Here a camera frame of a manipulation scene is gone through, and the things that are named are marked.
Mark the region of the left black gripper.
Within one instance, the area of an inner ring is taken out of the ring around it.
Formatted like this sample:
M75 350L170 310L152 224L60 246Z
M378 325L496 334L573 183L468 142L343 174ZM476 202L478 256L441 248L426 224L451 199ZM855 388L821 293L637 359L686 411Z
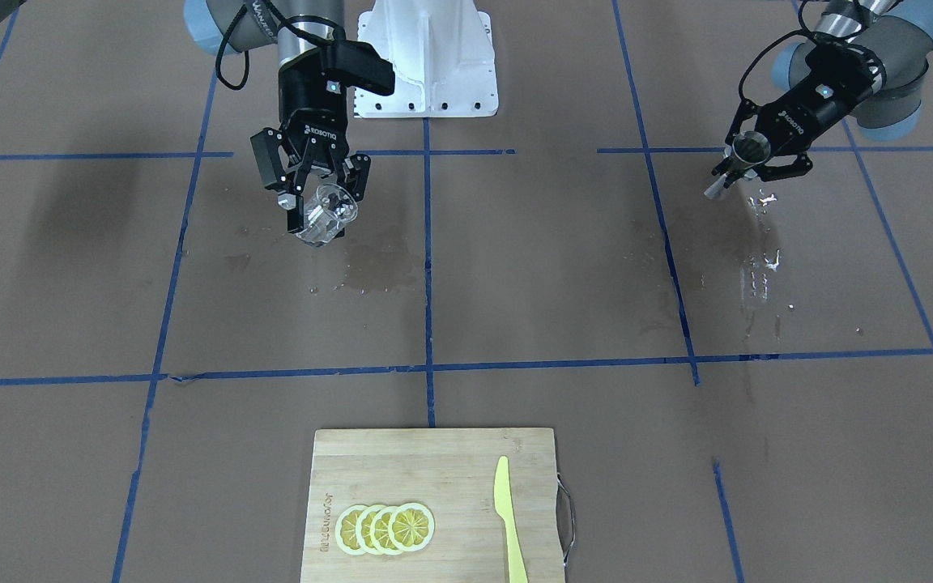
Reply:
M738 82L740 103L728 134L722 161L712 176L736 176L755 165L755 132L770 142L771 155L796 155L785 165L760 164L754 168L763 182L803 177L813 169L808 148L880 90L880 59L863 45L814 45L804 55L808 71L780 97L757 104L744 95L744 84L754 70L749 66Z

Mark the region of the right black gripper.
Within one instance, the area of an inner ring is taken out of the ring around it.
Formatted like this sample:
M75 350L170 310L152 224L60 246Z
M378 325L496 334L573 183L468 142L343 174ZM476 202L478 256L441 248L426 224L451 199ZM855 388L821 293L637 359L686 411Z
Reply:
M329 180L338 226L334 237L344 237L358 217L372 163L369 155L349 149L347 90L392 96L394 66L373 45L344 38L281 66L278 85L279 128L249 138L262 187L275 193L288 214L288 233L296 235L305 229L307 177Z

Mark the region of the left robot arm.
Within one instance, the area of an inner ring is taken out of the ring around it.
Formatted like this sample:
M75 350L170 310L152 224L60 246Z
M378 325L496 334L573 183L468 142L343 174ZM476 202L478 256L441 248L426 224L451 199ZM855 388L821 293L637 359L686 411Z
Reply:
M922 85L933 51L933 1L830 1L801 43L773 64L782 94L768 104L741 96L725 139L716 199L740 180L777 181L812 169L813 143L852 116L867 139L908 135L922 111Z

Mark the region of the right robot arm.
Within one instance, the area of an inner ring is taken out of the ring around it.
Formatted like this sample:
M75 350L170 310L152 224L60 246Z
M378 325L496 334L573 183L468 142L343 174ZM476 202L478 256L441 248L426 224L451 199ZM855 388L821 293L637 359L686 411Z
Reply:
M394 67L344 27L341 1L186 1L186 29L215 57L215 77L230 90L222 60L275 45L279 124L252 136L264 189L288 216L288 232L312 247L326 246L358 217L369 156L347 142L349 89L392 96Z

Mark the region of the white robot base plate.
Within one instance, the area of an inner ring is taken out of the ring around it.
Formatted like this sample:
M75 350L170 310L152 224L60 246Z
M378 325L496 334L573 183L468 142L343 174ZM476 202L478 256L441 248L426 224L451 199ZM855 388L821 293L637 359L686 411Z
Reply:
M358 16L356 33L395 74L391 96L356 90L356 117L497 115L492 19L473 1L377 1Z

